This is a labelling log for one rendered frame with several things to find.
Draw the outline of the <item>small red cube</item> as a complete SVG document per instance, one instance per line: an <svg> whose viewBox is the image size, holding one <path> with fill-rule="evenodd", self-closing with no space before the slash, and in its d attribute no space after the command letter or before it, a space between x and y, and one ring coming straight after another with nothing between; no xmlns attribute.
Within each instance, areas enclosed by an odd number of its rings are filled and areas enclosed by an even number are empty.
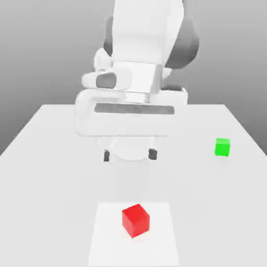
<svg viewBox="0 0 267 267"><path fill-rule="evenodd" d="M150 229L150 215L140 205L135 204L122 210L122 225L131 238L135 238Z"/></svg>

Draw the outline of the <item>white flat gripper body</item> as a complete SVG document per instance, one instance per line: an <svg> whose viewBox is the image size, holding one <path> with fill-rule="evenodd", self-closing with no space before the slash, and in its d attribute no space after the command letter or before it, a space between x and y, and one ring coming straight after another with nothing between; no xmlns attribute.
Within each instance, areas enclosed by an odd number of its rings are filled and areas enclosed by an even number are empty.
<svg viewBox="0 0 267 267"><path fill-rule="evenodd" d="M75 102L76 131L87 137L164 137L181 127L188 93L85 89Z"/></svg>

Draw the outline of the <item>small green cube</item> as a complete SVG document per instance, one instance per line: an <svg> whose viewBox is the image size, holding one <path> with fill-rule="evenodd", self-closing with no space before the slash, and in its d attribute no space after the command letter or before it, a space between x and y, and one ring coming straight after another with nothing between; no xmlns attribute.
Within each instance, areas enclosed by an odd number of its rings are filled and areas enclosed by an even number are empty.
<svg viewBox="0 0 267 267"><path fill-rule="evenodd" d="M230 140L227 138L216 138L215 143L215 155L217 156L229 156L230 152Z"/></svg>

